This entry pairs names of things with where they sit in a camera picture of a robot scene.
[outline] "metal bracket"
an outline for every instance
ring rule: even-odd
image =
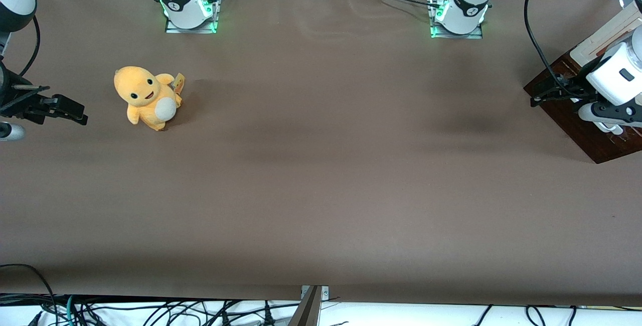
[[[321,300],[330,296],[328,286],[303,286],[301,294],[303,299],[287,326],[318,326]]]
[[[321,287],[321,301],[328,301],[330,299],[330,287],[329,286],[320,286]],[[301,286],[301,299],[305,297],[305,293],[310,288],[310,286]]]

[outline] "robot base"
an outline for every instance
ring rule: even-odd
[[[450,33],[447,31],[443,25],[438,23],[435,18],[437,13],[443,11],[443,0],[427,0],[429,4],[438,4],[440,8],[428,7],[428,15],[430,18],[430,36],[431,38],[450,38],[450,39],[481,39],[482,38],[482,26],[477,25],[474,31],[466,35],[459,35]]]
[[[562,74],[566,79],[580,72],[580,66],[567,52],[553,62],[553,71]],[[543,70],[524,90],[531,97],[536,95],[537,86],[546,82],[550,75]],[[539,105],[546,114],[589,156],[595,163],[617,159],[642,150],[642,128],[623,126],[623,133],[616,135],[603,132],[593,122],[582,120],[575,113],[575,104],[570,100],[554,100]]]
[[[218,15],[221,12],[221,0],[203,0],[203,11],[211,14],[204,22],[192,29],[181,29],[167,18],[165,33],[168,34],[215,34],[218,29]]]

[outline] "table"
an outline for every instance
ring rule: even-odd
[[[39,0],[27,79],[89,124],[2,144],[2,262],[57,293],[642,304],[642,155],[596,166],[528,106],[523,0],[492,1],[465,41],[396,0],[223,0],[210,36],[163,33],[151,0]],[[550,59],[619,11],[530,8]],[[16,33],[7,67],[33,44]],[[186,76],[167,131],[126,120],[126,65]]]

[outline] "black band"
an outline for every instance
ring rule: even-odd
[[[465,0],[454,0],[454,3],[457,4],[457,7],[460,8],[461,11],[463,11],[464,16],[472,18],[473,16],[479,14],[480,11],[484,10],[486,4],[488,4],[488,0],[479,5],[473,5],[469,2],[466,2]]]
[[[0,138],[6,138],[11,134],[11,124],[2,122],[0,123]]]
[[[191,0],[160,0],[167,6],[171,11],[183,11],[185,4],[189,3]]]

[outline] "metal rod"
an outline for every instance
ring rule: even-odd
[[[298,304],[294,316],[289,320],[287,326],[317,326],[319,312],[321,312],[321,298],[323,290],[321,286],[310,286],[305,296]]]

